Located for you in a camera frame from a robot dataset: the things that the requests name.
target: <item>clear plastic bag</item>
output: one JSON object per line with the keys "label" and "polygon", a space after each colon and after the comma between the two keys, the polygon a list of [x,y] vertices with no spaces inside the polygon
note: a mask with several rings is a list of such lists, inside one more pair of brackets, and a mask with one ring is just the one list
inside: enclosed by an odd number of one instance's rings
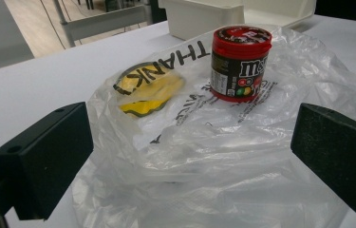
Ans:
{"label": "clear plastic bag", "polygon": [[95,151],[72,183],[83,227],[338,227],[348,207],[290,151],[301,103],[356,120],[356,74],[318,40],[272,33],[262,90],[252,103],[209,91],[212,33],[144,63],[184,79],[162,109],[120,110],[110,77],[88,102]]}

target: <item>styrofoam box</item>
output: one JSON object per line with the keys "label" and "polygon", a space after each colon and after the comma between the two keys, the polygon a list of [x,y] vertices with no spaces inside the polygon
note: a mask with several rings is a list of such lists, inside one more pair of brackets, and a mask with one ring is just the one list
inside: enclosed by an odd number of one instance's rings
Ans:
{"label": "styrofoam box", "polygon": [[293,27],[311,17],[316,0],[159,0],[169,31],[188,40],[229,25],[268,24]]}

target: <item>m&m's container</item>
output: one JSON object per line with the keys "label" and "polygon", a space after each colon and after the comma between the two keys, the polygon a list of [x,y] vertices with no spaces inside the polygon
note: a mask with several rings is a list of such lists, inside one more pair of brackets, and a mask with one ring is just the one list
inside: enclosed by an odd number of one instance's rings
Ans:
{"label": "m&m's container", "polygon": [[228,102],[248,102],[257,97],[263,79],[272,35],[247,26],[214,32],[211,91]]}

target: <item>gray floor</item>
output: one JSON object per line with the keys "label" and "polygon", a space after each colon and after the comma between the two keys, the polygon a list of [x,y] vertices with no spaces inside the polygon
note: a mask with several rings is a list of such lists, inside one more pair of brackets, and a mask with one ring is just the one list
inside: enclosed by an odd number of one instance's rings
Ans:
{"label": "gray floor", "polygon": [[[69,48],[65,34],[59,23],[60,19],[56,9],[54,8],[53,0],[42,0],[42,2],[41,0],[4,1],[9,7],[11,15],[21,30],[35,58]],[[105,13],[104,0],[94,0],[94,9],[88,9],[84,0],[81,0],[81,5],[78,4],[77,0],[60,0],[60,4],[67,21],[73,21]],[[145,23],[140,24],[140,27],[142,28],[145,25]],[[125,30],[128,31],[131,29],[137,29],[138,27],[139,26],[122,28],[89,37],[81,40],[80,42],[76,42],[76,45],[78,46],[97,41],[99,39],[124,32]]]}

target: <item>white table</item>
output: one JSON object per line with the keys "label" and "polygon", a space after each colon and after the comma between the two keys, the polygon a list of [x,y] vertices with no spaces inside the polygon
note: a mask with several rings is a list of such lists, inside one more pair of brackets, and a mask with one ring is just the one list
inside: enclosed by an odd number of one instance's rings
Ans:
{"label": "white table", "polygon": [[[356,22],[313,16],[297,28],[323,41],[356,72]],[[103,81],[137,63],[151,52],[182,41],[169,34],[167,23],[133,30],[95,43],[0,68],[0,145],[58,107],[88,101]],[[19,221],[7,213],[14,227],[78,227],[68,190],[49,220]],[[356,227],[349,211],[343,228]]]}

